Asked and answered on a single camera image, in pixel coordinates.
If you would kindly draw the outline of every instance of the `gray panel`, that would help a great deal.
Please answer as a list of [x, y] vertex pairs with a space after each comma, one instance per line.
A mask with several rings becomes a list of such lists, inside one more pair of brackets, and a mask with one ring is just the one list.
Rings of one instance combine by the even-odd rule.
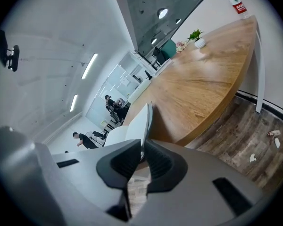
[[81, 195], [46, 145], [8, 128], [0, 129], [0, 180], [14, 203], [38, 225], [125, 225]]
[[238, 171], [207, 153], [155, 141], [180, 154], [188, 163], [184, 179], [170, 192], [148, 194], [148, 200], [132, 222], [139, 225], [218, 225], [235, 218], [212, 181], [227, 178], [252, 204], [263, 194]]
[[53, 160], [60, 162], [77, 159], [79, 163], [60, 168], [61, 172], [88, 201], [106, 211], [112, 205], [118, 205], [122, 191], [106, 186], [96, 171], [96, 164], [103, 156], [125, 146], [131, 141], [133, 140], [76, 153], [56, 154], [53, 155]]

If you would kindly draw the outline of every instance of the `man sitting at desk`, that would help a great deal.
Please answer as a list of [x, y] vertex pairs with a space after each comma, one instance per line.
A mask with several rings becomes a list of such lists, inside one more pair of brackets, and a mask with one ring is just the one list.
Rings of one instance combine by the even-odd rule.
[[77, 146], [80, 146], [83, 144], [87, 149], [95, 149], [98, 148], [86, 135], [84, 134], [78, 134], [77, 132], [74, 132], [72, 136], [75, 139], [80, 139], [80, 142], [76, 144]]
[[120, 120], [125, 119], [127, 111], [119, 106], [120, 101], [114, 102], [114, 100], [111, 99], [111, 96], [108, 95], [105, 96], [105, 100], [107, 105], [113, 107], [113, 111], [117, 114]]

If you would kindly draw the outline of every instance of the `wooden floor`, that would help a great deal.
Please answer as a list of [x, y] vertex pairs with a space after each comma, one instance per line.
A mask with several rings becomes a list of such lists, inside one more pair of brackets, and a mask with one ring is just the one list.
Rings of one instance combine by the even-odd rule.
[[[283, 121], [255, 105], [234, 97], [221, 117], [186, 147], [210, 153], [247, 176], [265, 193], [274, 192], [283, 180]], [[267, 132], [280, 130], [279, 149]], [[256, 161], [250, 162], [255, 154]], [[131, 180], [128, 184], [133, 215], [146, 200], [149, 182]]]

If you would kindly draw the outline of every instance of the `curved wooden desk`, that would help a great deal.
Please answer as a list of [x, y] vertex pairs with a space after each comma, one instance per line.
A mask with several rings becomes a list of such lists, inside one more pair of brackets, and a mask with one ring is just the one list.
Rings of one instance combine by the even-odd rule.
[[131, 105], [124, 125], [152, 101], [149, 138], [182, 146], [191, 142], [219, 118], [241, 85], [253, 54], [256, 30], [257, 21], [252, 16], [208, 33], [205, 47], [190, 44], [176, 54]]

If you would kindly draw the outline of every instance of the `paper scrap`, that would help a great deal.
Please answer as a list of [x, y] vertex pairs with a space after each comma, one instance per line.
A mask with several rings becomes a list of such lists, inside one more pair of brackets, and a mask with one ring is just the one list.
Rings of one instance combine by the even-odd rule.
[[277, 137], [275, 138], [275, 145], [277, 146], [277, 148], [279, 148], [280, 145], [281, 145], [281, 143], [280, 143], [280, 141]]
[[272, 130], [270, 132], [267, 133], [270, 137], [273, 136], [273, 137], [277, 137], [279, 135], [281, 135], [281, 132], [279, 130]]
[[256, 161], [255, 154], [250, 155], [250, 162]]

